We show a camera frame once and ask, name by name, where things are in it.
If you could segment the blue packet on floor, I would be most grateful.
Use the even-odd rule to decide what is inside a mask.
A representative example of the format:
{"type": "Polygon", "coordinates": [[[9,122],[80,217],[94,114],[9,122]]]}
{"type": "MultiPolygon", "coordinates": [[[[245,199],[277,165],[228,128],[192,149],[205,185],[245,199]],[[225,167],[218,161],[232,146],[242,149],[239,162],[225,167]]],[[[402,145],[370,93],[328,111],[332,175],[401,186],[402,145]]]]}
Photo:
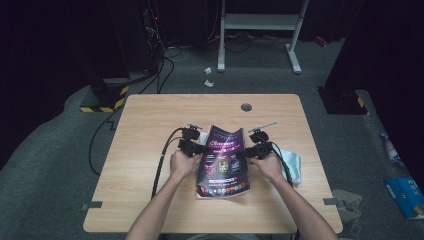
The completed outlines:
{"type": "Polygon", "coordinates": [[[424,195],[412,177],[387,178],[384,184],[405,219],[424,219],[424,195]]]}

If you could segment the person's right hand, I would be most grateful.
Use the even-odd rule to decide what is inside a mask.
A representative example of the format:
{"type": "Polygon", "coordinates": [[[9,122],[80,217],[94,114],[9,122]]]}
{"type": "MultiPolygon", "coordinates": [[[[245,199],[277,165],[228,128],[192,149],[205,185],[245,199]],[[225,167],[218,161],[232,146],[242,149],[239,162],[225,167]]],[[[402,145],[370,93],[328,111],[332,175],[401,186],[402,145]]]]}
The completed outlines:
{"type": "Polygon", "coordinates": [[[249,161],[256,165],[262,175],[271,182],[283,180],[282,167],[278,157],[271,153],[266,158],[250,158],[249,161]]]}

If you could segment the blue and white packet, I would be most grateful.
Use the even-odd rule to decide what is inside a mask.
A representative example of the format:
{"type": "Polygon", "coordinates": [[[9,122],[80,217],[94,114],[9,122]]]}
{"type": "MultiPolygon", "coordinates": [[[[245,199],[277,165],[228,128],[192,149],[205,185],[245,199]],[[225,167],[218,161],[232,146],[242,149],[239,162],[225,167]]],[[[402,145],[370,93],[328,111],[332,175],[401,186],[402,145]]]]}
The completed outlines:
{"type": "Polygon", "coordinates": [[[386,132],[383,132],[380,134],[382,137],[382,140],[384,141],[387,158],[389,161],[398,164],[400,166],[404,165],[404,162],[402,161],[400,155],[398,154],[396,148],[394,147],[393,143],[391,142],[388,134],[386,132]]]}

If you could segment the white metal stand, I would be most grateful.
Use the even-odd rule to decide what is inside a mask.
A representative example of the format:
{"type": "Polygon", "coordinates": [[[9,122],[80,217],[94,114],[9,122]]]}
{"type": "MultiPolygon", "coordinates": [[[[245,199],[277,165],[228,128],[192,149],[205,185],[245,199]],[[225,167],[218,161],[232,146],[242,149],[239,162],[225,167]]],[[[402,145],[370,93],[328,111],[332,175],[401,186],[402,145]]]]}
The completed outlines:
{"type": "Polygon", "coordinates": [[[291,42],[285,45],[287,55],[295,74],[302,69],[295,53],[298,37],[303,25],[309,0],[301,0],[298,14],[236,14],[226,12],[226,0],[221,0],[220,39],[217,58],[217,71],[224,72],[225,65],[225,31],[226,30],[270,30],[291,31],[291,42]]]}

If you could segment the black base with yellow corner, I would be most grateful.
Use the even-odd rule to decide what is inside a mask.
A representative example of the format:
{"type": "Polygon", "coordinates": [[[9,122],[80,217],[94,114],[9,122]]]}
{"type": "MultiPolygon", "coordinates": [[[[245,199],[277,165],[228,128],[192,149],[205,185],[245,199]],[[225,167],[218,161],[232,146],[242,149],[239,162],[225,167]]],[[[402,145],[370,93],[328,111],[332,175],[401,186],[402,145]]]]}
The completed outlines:
{"type": "Polygon", "coordinates": [[[319,87],[318,93],[328,114],[367,115],[362,98],[355,91],[319,87]]]}

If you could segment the person's left hand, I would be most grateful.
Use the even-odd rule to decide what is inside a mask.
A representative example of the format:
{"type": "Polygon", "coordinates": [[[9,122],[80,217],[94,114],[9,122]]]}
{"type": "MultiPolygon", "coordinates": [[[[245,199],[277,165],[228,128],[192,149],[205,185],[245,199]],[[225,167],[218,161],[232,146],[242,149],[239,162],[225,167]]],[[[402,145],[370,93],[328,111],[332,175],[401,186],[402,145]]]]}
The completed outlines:
{"type": "Polygon", "coordinates": [[[178,180],[184,179],[200,158],[200,155],[188,157],[180,150],[175,151],[170,158],[171,177],[178,180]]]}

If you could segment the light blue cleaning cloth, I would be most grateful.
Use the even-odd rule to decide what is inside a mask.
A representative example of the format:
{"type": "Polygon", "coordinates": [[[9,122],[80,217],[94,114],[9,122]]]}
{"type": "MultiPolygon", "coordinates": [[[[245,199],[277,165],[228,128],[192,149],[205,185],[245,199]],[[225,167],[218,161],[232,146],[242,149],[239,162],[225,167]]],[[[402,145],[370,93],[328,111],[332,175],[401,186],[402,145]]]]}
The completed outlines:
{"type": "Polygon", "coordinates": [[[290,173],[291,182],[294,185],[301,183],[301,157],[294,152],[277,150],[276,154],[282,158],[282,174],[287,179],[286,172],[290,173]]]}

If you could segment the black yellow striped wide base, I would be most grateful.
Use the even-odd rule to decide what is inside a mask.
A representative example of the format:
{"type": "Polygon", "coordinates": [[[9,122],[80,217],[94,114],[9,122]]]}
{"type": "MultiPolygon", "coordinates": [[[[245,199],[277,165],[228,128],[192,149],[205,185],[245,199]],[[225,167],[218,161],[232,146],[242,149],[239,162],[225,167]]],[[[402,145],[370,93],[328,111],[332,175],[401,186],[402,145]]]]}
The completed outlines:
{"type": "Polygon", "coordinates": [[[91,84],[80,104],[80,110],[85,113],[114,112],[124,103],[128,85],[108,85],[103,80],[91,84]]]}

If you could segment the dark equipment rack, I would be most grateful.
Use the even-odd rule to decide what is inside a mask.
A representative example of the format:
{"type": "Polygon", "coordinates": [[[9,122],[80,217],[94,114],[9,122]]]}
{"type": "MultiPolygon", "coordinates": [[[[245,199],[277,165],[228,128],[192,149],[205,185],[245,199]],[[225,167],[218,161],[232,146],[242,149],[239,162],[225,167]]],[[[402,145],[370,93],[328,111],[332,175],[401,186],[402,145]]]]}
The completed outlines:
{"type": "Polygon", "coordinates": [[[107,0],[129,78],[152,74],[160,57],[159,33],[148,0],[107,0]]]}

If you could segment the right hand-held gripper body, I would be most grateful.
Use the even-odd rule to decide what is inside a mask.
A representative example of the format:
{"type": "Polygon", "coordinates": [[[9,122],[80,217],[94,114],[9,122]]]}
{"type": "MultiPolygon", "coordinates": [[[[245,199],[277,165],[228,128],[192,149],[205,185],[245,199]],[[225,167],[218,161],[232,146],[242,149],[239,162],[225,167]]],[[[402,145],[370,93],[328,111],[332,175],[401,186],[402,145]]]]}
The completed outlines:
{"type": "MultiPolygon", "coordinates": [[[[272,125],[275,125],[275,122],[267,124],[266,126],[269,127],[272,125]]],[[[252,129],[251,135],[249,136],[251,141],[254,143],[254,145],[249,148],[255,149],[255,158],[260,160],[266,158],[273,151],[272,142],[269,141],[268,134],[263,131],[263,128],[266,126],[263,125],[252,129]]]]}

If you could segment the colourful glossy magazine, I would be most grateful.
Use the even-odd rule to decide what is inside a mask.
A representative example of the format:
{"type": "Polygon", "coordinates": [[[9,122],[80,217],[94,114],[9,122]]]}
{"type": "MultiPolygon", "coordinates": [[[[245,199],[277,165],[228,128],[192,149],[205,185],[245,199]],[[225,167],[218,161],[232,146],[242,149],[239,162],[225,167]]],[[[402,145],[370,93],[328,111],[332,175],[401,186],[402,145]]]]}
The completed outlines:
{"type": "Polygon", "coordinates": [[[244,130],[228,132],[212,125],[197,174],[199,199],[229,198],[250,190],[244,130]]]}

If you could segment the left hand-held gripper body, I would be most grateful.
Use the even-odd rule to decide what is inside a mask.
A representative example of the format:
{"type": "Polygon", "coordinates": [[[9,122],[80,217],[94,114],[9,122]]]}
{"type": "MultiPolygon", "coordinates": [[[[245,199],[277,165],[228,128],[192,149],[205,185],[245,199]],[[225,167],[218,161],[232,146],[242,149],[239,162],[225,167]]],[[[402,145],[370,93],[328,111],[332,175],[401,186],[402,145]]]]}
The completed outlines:
{"type": "Polygon", "coordinates": [[[187,128],[182,129],[182,137],[179,140],[178,147],[188,157],[203,152],[203,146],[197,143],[200,137],[198,129],[199,126],[192,123],[189,123],[187,128]]]}

